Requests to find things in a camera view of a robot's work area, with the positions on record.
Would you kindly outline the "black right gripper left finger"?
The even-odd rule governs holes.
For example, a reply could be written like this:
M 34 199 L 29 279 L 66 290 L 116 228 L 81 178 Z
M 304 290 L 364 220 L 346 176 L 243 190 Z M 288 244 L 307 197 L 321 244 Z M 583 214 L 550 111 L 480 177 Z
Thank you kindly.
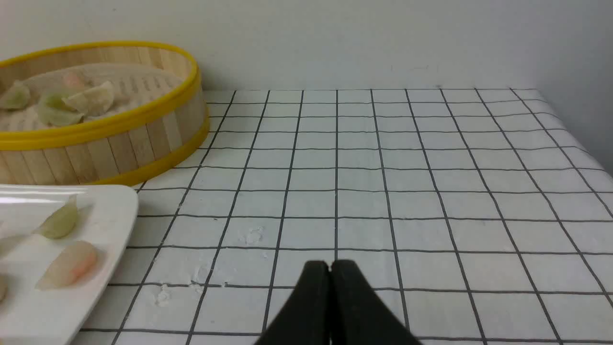
M 330 271 L 324 261 L 304 264 L 295 288 L 257 345 L 328 345 Z

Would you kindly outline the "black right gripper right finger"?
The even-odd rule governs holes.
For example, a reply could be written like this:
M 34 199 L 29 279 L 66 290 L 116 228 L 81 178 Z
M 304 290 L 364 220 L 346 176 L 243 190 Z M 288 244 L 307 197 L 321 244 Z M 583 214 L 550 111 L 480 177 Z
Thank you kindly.
M 333 345 L 420 345 L 372 289 L 356 262 L 333 262 L 330 277 Z

